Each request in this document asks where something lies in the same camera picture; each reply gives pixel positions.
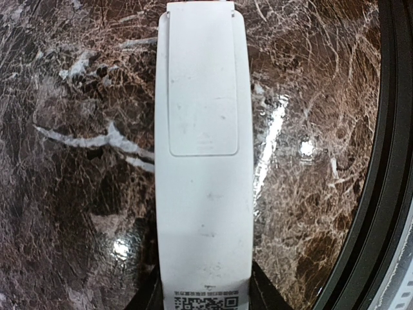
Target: barcode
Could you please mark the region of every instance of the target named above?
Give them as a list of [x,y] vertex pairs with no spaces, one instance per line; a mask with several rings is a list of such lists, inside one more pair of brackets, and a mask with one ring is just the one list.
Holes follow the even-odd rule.
[[238,310],[238,296],[175,297],[175,310]]

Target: white plastic device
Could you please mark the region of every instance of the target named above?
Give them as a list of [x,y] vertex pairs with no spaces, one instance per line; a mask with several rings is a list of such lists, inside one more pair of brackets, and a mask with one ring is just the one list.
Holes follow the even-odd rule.
[[247,310],[252,106],[233,2],[169,3],[159,20],[155,164],[165,310]]

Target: brown marble countertop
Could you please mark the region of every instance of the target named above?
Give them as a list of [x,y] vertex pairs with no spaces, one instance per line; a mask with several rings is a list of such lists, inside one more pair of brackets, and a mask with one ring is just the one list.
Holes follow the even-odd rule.
[[[239,0],[254,256],[310,309],[361,194],[376,2]],[[154,78],[166,1],[0,0],[0,309],[122,309],[157,262]]]

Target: bright light spot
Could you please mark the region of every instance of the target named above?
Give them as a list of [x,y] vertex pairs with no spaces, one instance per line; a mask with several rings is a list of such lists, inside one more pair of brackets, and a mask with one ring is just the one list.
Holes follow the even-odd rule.
[[314,153],[314,145],[311,141],[304,141],[301,142],[301,149],[302,155],[311,156]]
[[129,248],[125,241],[117,239],[114,242],[114,256],[120,260],[126,260],[128,258]]
[[254,205],[256,204],[259,195],[261,194],[264,180],[268,174],[272,153],[277,147],[276,140],[283,126],[285,109],[288,105],[289,97],[287,95],[280,95],[278,97],[278,102],[280,103],[280,105],[271,114],[270,128],[268,129],[267,136],[265,137],[264,151],[262,152],[256,167],[254,182]]

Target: marble surface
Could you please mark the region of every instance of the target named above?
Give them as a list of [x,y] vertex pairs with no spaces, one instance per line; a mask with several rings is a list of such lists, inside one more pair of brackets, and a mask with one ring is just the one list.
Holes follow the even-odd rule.
[[[310,309],[363,188],[379,88],[367,0],[239,0],[254,256]],[[122,309],[157,261],[154,78],[166,1],[0,0],[0,309]]]

